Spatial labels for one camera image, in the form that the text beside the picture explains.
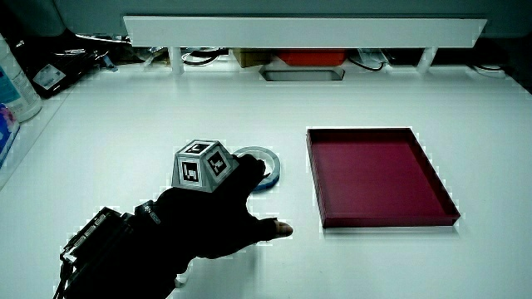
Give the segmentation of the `person's left hand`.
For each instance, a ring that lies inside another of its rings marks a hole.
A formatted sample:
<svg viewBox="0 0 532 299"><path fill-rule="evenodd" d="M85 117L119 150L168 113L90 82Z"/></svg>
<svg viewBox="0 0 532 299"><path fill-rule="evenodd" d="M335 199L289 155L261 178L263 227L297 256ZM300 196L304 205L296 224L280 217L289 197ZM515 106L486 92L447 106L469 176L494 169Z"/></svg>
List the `person's left hand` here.
<svg viewBox="0 0 532 299"><path fill-rule="evenodd" d="M193 140L175 153L170 188L135 212L161 242L177 237L184 254L223 257L293 234L289 224L257 218L247 207L262 182L276 179L276 169L268 169L254 147L231 154L217 140Z"/></svg>

